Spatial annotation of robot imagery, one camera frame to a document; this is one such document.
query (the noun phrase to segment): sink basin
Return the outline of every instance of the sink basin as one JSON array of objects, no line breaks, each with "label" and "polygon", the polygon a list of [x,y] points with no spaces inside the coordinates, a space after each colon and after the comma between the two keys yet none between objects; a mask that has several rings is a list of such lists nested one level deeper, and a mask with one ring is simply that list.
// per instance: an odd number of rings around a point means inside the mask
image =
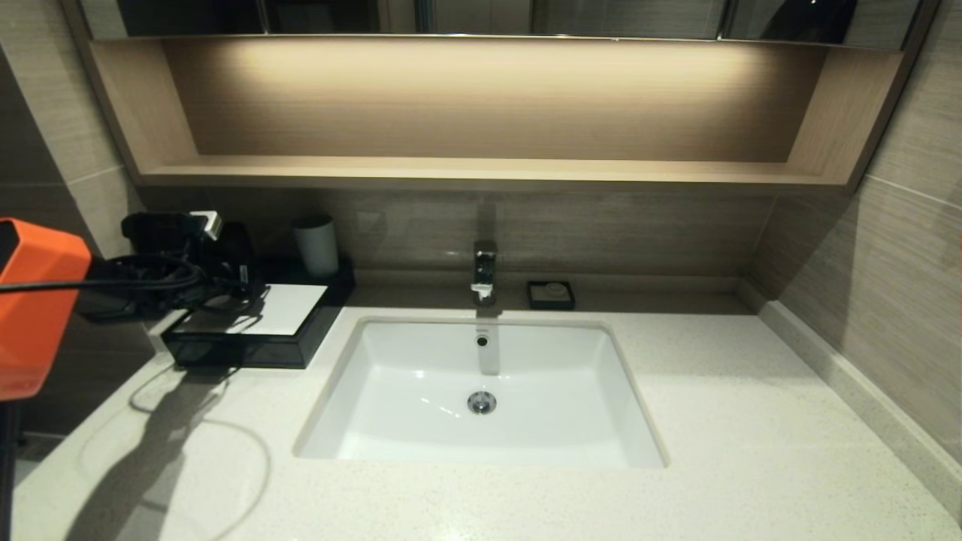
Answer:
[{"label": "sink basin", "polygon": [[665,467],[606,330],[505,322],[360,323],[295,453]]}]

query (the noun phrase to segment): countertop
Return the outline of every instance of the countertop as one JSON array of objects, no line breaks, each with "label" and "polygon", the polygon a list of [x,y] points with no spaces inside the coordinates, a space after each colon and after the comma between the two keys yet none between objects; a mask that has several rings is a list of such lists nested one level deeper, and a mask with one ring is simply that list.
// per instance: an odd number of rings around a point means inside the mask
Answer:
[{"label": "countertop", "polygon": [[474,317],[355,306],[304,371],[245,369],[218,383],[175,372],[158,354],[17,488],[13,538],[962,539],[892,452],[737,300],[652,306],[501,319],[608,325],[665,470],[294,456],[358,320]]}]

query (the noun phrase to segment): white sink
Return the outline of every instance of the white sink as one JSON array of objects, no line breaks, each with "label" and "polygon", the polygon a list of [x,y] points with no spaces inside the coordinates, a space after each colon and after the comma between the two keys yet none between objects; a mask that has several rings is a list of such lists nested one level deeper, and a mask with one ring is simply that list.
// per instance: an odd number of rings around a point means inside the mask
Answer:
[{"label": "white sink", "polygon": [[[484,347],[477,344],[480,335],[488,339]],[[489,371],[494,364],[497,375],[483,375],[482,364]],[[494,395],[490,413],[468,406],[479,391]],[[665,467],[611,335],[600,327],[531,323],[362,322],[295,452]]]}]

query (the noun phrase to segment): cup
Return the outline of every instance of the cup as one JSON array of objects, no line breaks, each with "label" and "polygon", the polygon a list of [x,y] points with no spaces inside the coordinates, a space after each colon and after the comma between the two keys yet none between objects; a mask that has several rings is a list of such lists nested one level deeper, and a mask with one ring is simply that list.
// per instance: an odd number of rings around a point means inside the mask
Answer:
[{"label": "cup", "polygon": [[338,273],[334,219],[326,215],[308,216],[294,220],[291,228],[304,268],[310,276],[328,278]]}]

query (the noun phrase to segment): open shelf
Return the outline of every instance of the open shelf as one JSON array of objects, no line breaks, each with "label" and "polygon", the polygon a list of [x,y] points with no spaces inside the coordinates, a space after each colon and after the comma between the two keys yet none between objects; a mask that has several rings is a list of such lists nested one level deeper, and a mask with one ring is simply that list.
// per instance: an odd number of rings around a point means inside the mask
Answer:
[{"label": "open shelf", "polygon": [[143,181],[166,186],[615,192],[669,183],[761,189],[828,184],[786,164],[376,156],[198,156],[146,171]]},{"label": "open shelf", "polygon": [[851,189],[907,72],[901,52],[761,42],[92,41],[72,26],[151,186]]}]

